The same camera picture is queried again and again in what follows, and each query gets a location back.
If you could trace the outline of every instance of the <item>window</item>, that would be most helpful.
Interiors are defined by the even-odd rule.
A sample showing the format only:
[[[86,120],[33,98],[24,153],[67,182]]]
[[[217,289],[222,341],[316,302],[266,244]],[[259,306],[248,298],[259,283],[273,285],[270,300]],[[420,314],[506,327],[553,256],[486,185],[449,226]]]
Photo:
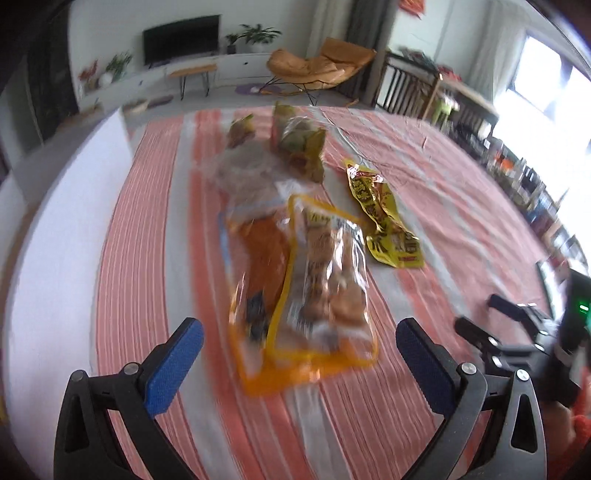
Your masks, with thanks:
[[[540,174],[558,199],[560,219],[591,255],[591,82],[559,55],[528,37],[509,88],[495,99],[494,136]]]

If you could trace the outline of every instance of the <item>striped bedsheet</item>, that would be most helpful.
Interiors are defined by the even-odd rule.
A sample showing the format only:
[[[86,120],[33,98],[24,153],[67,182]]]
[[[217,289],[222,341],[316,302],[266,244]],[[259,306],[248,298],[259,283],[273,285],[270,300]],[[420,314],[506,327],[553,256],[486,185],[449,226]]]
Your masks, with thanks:
[[[460,314],[505,341],[526,342],[518,326],[487,313],[485,300],[499,293],[545,306],[535,270],[543,250],[497,185],[431,126],[376,112],[309,108],[328,131],[324,199],[358,214],[342,159],[377,168],[421,239],[426,266],[395,270],[367,255],[380,341],[374,368],[247,397],[226,337],[229,295],[217,229],[222,200],[199,165],[224,149],[232,120],[250,112],[258,135],[268,138],[270,108],[199,111],[133,133],[135,161],[99,273],[98,374],[143,360],[185,317],[196,317],[205,346],[158,422],[199,478],[400,479],[440,419],[395,347],[397,322],[415,317],[457,361],[473,359],[453,331]],[[113,423],[134,471],[149,478],[121,418],[113,415]]]

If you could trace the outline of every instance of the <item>wooden bench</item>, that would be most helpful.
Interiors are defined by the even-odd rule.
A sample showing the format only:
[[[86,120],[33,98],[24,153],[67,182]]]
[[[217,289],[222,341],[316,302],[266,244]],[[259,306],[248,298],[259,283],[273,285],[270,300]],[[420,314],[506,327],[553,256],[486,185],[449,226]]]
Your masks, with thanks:
[[[184,88],[187,82],[187,77],[190,75],[201,74],[203,79],[203,88],[205,89],[205,96],[209,95],[209,72],[217,71],[217,65],[215,63],[209,63],[207,65],[200,65],[198,67],[191,67],[188,69],[175,70],[168,75],[169,78],[178,78],[181,88],[181,100],[184,98]]]

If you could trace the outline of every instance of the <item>white cabinet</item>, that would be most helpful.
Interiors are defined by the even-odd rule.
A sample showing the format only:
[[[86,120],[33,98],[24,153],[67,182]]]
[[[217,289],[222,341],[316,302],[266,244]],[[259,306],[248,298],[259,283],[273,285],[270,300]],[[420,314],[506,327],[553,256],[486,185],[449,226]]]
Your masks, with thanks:
[[[179,80],[168,76],[175,70],[187,69],[199,65],[215,63],[217,71],[210,74],[212,87],[240,85],[253,81],[266,82],[272,77],[267,69],[268,53],[245,53],[183,59],[161,67],[130,73],[108,87],[90,92],[78,100],[80,110],[101,103],[105,110],[116,109],[140,98],[153,99],[162,95],[179,93]],[[201,75],[187,77],[186,90],[201,90]]]
[[[220,81],[233,79],[249,79],[272,77],[267,68],[268,53],[251,53],[224,55],[217,63],[217,73]]]

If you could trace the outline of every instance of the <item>snack bag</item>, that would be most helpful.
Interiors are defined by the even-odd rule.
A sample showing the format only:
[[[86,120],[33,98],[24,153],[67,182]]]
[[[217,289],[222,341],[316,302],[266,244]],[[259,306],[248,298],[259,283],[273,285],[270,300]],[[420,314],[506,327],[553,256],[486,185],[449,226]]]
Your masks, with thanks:
[[[291,105],[275,104],[271,127],[271,146],[307,180],[324,181],[322,150],[326,130],[315,128],[312,121],[298,115]]]
[[[235,223],[220,214],[220,243],[230,288],[229,344],[248,395],[277,393],[317,381],[346,368],[339,356],[290,360],[273,358],[268,330],[291,255],[287,210]]]
[[[228,148],[236,148],[242,145],[246,140],[255,138],[256,130],[252,120],[254,115],[251,113],[240,120],[235,120],[230,126],[228,132]]]
[[[361,228],[309,197],[291,196],[288,209],[291,254],[265,350],[278,361],[316,362],[336,371],[370,365],[377,340]]]
[[[375,233],[366,237],[374,258],[397,268],[422,267],[424,258],[419,239],[404,226],[384,178],[352,160],[345,160],[345,166],[353,197],[376,224]]]

